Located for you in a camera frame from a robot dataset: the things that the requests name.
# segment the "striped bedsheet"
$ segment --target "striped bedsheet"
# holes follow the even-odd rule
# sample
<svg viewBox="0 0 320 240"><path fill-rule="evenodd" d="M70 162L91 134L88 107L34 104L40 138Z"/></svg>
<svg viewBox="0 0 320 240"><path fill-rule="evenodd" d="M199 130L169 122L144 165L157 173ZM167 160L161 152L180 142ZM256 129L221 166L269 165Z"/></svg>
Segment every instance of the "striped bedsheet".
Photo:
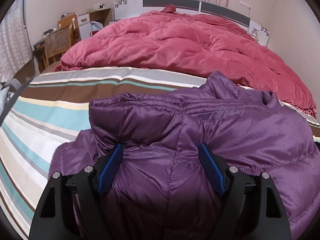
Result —
<svg viewBox="0 0 320 240"><path fill-rule="evenodd" d="M28 238L55 149L75 140L81 130L90 129L91 99L123 92L165 93L199 87L205 81L182 73L132 67L90 68L36 77L0 127L0 206L16 231L23 239ZM317 120L299 113L311 126L314 140L320 142Z"/></svg>

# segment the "metal screw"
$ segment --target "metal screw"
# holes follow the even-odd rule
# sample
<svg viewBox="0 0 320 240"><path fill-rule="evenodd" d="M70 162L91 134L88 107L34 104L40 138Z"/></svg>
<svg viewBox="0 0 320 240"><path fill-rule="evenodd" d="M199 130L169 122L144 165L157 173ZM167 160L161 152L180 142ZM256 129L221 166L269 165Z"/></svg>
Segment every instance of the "metal screw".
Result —
<svg viewBox="0 0 320 240"><path fill-rule="evenodd" d="M86 166L84 168L84 172L90 173L91 171L93 171L93 167L92 166Z"/></svg>
<svg viewBox="0 0 320 240"><path fill-rule="evenodd" d="M237 173L238 172L238 168L236 166L231 166L229 168L229 171L231 171L232 173Z"/></svg>
<svg viewBox="0 0 320 240"><path fill-rule="evenodd" d="M269 175L269 173L267 173L267 172L263 172L263 173L262 173L262 177L265 178L265 179L269 179L269 178L270 178L270 175Z"/></svg>
<svg viewBox="0 0 320 240"><path fill-rule="evenodd" d="M53 177L54 179L59 178L59 177L60 177L60 172L56 171L54 174L52 174L52 177Z"/></svg>

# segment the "pillow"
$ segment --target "pillow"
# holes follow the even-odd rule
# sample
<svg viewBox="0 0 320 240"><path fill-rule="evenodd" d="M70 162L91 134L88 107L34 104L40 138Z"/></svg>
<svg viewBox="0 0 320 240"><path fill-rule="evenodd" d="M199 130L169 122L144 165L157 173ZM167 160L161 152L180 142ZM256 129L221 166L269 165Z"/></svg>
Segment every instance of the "pillow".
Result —
<svg viewBox="0 0 320 240"><path fill-rule="evenodd" d="M9 92L9 87L2 89L0 91L0 114L2 114L2 111L4 109L5 100L7 98L8 92Z"/></svg>

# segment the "drawer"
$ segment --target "drawer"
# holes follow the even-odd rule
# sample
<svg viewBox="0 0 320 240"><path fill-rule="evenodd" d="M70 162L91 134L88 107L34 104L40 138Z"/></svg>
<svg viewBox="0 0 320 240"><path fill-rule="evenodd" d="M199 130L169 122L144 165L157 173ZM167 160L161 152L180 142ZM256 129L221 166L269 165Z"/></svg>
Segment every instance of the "drawer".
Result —
<svg viewBox="0 0 320 240"><path fill-rule="evenodd" d="M86 23L90 23L89 14L84 14L84 15L78 16L78 23L79 23L79 26L86 24Z"/></svg>

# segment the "gray headboard panel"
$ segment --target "gray headboard panel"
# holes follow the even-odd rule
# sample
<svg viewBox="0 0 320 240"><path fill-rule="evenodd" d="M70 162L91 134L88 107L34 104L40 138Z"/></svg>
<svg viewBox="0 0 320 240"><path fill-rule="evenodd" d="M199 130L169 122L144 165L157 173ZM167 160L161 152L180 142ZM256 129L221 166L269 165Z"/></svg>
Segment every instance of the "gray headboard panel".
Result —
<svg viewBox="0 0 320 240"><path fill-rule="evenodd" d="M144 7L166 7L169 4L181 9L219 15L249 27L249 17L212 3L198 0L143 0Z"/></svg>

